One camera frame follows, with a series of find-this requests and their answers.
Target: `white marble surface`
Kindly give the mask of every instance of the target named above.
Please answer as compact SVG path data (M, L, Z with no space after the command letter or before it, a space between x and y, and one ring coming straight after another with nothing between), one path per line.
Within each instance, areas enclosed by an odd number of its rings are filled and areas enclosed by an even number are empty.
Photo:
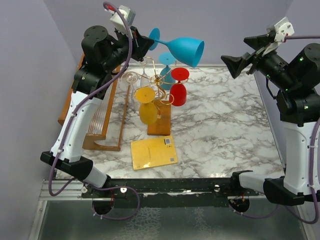
M131 142L155 136L147 135L147 126L132 107L127 111L121 151L84 150L83 156L112 178L228 177L241 170L283 174L254 77L243 72L233 79L224 67L188 70L187 102L171 109L177 164L133 170ZM134 71L142 73L139 68ZM150 76L153 70L146 73ZM57 173L57 179L65 178L67 174Z

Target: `yellow notebook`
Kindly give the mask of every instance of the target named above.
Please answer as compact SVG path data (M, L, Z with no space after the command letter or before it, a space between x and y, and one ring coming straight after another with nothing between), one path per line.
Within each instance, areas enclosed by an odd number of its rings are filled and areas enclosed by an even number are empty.
M133 169L153 168L178 162L172 136L131 142Z

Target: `purple cable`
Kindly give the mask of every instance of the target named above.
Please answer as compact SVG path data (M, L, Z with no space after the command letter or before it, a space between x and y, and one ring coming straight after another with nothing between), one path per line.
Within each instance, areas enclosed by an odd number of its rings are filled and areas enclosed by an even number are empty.
M136 198L137 198L137 206L136 206L136 209L134 210L134 213L132 213L131 215L129 216L125 216L125 217L111 217L111 216L105 216L105 215L99 215L96 213L96 210L95 210L95 207L93 206L92 204L92 210L94 211L95 215L98 215L99 217L102 217L104 219L109 219L109 220L116 220L116 221L122 221L122 220L128 220L130 218L132 218L134 215L136 215L139 211L139 208L140 208L140 197L139 197L139 194L137 193L137 191L130 187L130 186L114 186L114 187L107 187L107 188L98 188L98 187L95 187L95 186L92 186L90 185L92 188L94 189L97 189L97 190L100 190L100 191L111 191L111 190L114 190L114 189L120 189L120 188L126 188L126 189L130 189L131 191L134 192L134 194L136 195Z
M233 207L230 206L230 205L229 205L229 208L231 208L236 214L239 214L239 215L244 216L244 217L249 218L249 219L267 219L267 218L272 217L273 215L275 215L279 211L280 205L277 205L275 207L275 209L273 210L273 212L271 212L271 213L269 213L268 215L265 215L265 216L255 216L255 215L244 214L242 212L238 212L238 211L234 210Z
M320 35L301 35L301 36L285 36L285 40L291 39L320 39Z
M311 135L311 142L310 146L314 146L317 138L317 132L320 126L320 118L318 121L315 123L315 126L312 130L312 135ZM315 160L315 148L310 147L310 156L309 156L309 185L313 186L314 185L314 160ZM310 187L310 191L312 194L312 199L313 199L313 205L314 205L314 211L315 211L315 216L312 221L304 220L300 216L296 215L292 209L290 209L288 206L285 206L285 208L292 214L294 215L297 219L299 219L301 222L305 224L315 224L319 220L319 207L318 207L318 201L317 201L317 196L316 196L316 191L312 187Z
M114 8L115 12L119 15L119 17L121 18L124 26L125 26L125 30L126 30L126 33L127 33L127 36L128 36L128 40L129 40L129 51L128 51L128 57L126 58L125 62L124 62L124 65L123 67L121 68L121 70L118 72L117 75L115 75L109 82L107 82L105 85L99 87L97 90L95 90L94 92L92 92L91 94L89 94L85 99L83 99L74 109L74 111L72 112L73 115L71 115L66 127L65 127L65 131L64 131L64 134L62 136L62 139L61 139L61 142L60 142L60 146L58 148L58 150L62 150L63 148L63 145L65 143L65 140L66 140L66 137L67 137L67 134L68 134L68 131L70 129L70 126L72 124L72 121L76 115L76 113L78 112L78 110L80 109L80 107L87 101L89 100L90 98L92 98L94 95L96 95L97 93L99 93L100 91L106 89L107 87L109 87L122 73L124 73L124 71L126 70L128 64L129 64L129 61L130 61L130 58L131 58L131 54L132 54L132 49L133 49L133 46L132 46L132 41L131 41L131 31L130 31L130 28L128 26L128 23L127 21L125 20L124 16L122 15L122 13L119 11L119 9L114 6L113 4L105 1L103 3L103 7L105 9L109 9L108 6L111 6L112 8ZM66 187L67 185L72 181L74 180L74 178L70 179L59 191L57 192L53 192L52 191L52 180L54 178L54 173L55 173L55 168L56 168L56 165L57 165L57 162L58 162L58 159L59 159L59 156L60 156L60 152L58 152L54 158L54 161L52 163L52 167L51 167L51 170L50 170L50 174L49 174L49 185L48 185L48 190L49 190L49 193L51 196L55 197L57 195L59 195Z

